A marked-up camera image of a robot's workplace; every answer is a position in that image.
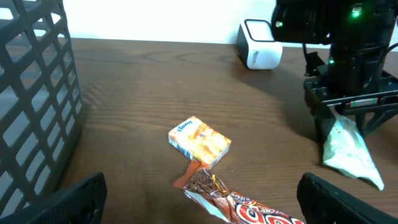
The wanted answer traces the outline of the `small orange snack packet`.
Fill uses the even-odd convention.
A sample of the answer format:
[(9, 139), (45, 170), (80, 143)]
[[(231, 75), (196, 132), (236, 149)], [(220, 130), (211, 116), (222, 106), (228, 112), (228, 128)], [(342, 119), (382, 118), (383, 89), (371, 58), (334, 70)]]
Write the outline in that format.
[(168, 133), (169, 143), (191, 161), (211, 169), (228, 151), (231, 140), (195, 116)]

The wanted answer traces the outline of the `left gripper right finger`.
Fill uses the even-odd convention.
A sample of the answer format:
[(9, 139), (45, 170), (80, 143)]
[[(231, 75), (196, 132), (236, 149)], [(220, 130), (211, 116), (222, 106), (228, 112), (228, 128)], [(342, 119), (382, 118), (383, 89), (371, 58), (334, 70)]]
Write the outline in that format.
[(309, 172), (298, 183), (297, 200), (307, 223), (397, 224), (397, 218)]

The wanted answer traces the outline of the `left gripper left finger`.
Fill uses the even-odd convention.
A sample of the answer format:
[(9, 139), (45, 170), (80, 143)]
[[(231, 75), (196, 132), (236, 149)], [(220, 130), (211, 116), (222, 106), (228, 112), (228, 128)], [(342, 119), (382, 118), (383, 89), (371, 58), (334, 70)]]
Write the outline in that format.
[(100, 223), (107, 192), (104, 174), (97, 172), (77, 184), (56, 191), (19, 212), (1, 218), (1, 223)]

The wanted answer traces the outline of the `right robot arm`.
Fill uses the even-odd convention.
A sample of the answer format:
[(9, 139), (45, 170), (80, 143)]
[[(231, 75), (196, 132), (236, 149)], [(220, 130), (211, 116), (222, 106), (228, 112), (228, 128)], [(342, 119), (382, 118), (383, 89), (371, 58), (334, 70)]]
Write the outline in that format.
[(367, 136), (397, 114), (397, 78), (383, 69), (396, 24), (396, 0), (277, 1), (271, 19), (276, 41), (330, 48), (327, 61), (304, 54), (304, 98), (319, 143), (339, 115), (354, 116)]

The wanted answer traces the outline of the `light teal wet wipes pack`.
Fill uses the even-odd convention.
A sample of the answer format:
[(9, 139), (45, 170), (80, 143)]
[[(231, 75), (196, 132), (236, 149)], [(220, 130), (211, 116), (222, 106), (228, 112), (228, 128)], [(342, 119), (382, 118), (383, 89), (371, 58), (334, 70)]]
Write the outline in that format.
[(323, 143), (323, 164), (353, 179), (372, 182), (384, 190), (384, 182), (356, 123), (344, 116), (336, 120)]

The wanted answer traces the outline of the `brown chocolate bar wrapper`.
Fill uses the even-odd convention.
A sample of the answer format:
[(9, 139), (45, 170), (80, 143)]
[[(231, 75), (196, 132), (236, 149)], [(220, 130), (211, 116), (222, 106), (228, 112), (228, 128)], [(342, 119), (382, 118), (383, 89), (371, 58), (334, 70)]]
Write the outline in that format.
[(303, 224), (303, 221), (230, 190), (210, 169), (197, 161), (189, 163), (174, 187), (226, 223)]

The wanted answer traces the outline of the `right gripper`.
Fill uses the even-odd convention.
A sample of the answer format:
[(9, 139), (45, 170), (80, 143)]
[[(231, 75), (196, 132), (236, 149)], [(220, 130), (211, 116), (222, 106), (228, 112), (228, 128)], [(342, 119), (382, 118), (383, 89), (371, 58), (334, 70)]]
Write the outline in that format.
[[(356, 115), (356, 126), (365, 138), (370, 132), (397, 115), (397, 78), (381, 69), (378, 61), (362, 57), (339, 64), (334, 58), (325, 63), (316, 52), (306, 56), (305, 102), (315, 122), (319, 143), (324, 143), (336, 118), (329, 107), (341, 115)], [(365, 114), (374, 116), (364, 126)]]

